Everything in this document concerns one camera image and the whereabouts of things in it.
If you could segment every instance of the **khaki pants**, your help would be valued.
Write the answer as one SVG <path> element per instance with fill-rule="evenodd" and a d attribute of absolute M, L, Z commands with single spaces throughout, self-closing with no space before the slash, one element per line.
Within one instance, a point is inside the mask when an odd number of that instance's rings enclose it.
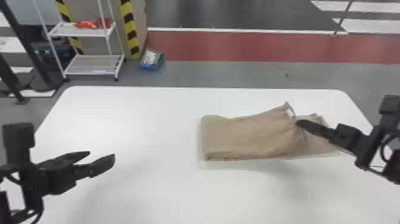
<path fill-rule="evenodd" d="M 295 116 L 289 103 L 247 117 L 228 119 L 208 115 L 201 119 L 202 150 L 206 160 L 302 157 L 330 153 L 338 148 L 295 125 L 307 119 L 326 125 L 321 116 Z"/>

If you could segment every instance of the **hazard stripe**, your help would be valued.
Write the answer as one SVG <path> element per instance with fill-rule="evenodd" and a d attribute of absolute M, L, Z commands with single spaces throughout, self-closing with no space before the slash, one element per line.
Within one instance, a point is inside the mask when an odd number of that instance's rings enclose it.
<path fill-rule="evenodd" d="M 135 18 L 133 16 L 132 3 L 130 0 L 120 0 L 120 10 L 122 21 L 124 22 L 124 31 L 130 51 L 130 58 L 134 60 L 140 59 L 138 34 L 136 33 Z"/>
<path fill-rule="evenodd" d="M 68 7 L 65 4 L 64 0 L 55 0 L 55 2 L 57 3 L 57 8 L 61 14 L 62 20 L 64 20 L 64 22 L 71 23 L 72 20 L 70 16 L 70 11 L 68 10 Z M 75 46 L 76 51 L 79 54 L 83 54 L 82 44 L 79 41 L 79 39 L 76 37 L 72 37 L 71 40 L 72 40 L 71 44 Z"/>

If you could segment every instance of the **red floor stripe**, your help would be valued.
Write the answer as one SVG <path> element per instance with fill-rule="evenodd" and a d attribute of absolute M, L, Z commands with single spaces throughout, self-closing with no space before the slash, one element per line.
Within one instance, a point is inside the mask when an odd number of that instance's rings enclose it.
<path fill-rule="evenodd" d="M 400 36 L 153 31 L 147 46 L 173 61 L 400 63 Z"/>

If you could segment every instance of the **white table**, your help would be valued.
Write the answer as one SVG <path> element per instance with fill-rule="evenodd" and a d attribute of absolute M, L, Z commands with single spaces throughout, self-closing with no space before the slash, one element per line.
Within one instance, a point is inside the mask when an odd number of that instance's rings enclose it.
<path fill-rule="evenodd" d="M 371 130 L 337 90 L 69 88 L 36 132 L 33 160 L 90 150 L 84 161 L 116 153 L 116 164 L 64 195 L 46 197 L 39 224 L 399 223 L 400 186 L 363 172 L 342 153 L 202 161 L 202 116 L 250 115 L 285 101 L 299 115 L 323 115 L 331 126 Z"/>

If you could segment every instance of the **shelf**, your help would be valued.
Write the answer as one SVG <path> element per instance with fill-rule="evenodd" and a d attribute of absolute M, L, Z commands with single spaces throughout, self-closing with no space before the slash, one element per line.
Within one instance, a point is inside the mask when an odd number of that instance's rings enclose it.
<path fill-rule="evenodd" d="M 75 36 L 75 37 L 107 37 L 110 36 L 115 29 L 115 23 L 111 24 L 109 29 L 80 29 L 74 26 L 74 23 L 59 22 L 50 32 L 49 36 Z"/>
<path fill-rule="evenodd" d="M 76 55 L 64 74 L 117 74 L 123 60 L 124 55 Z"/>

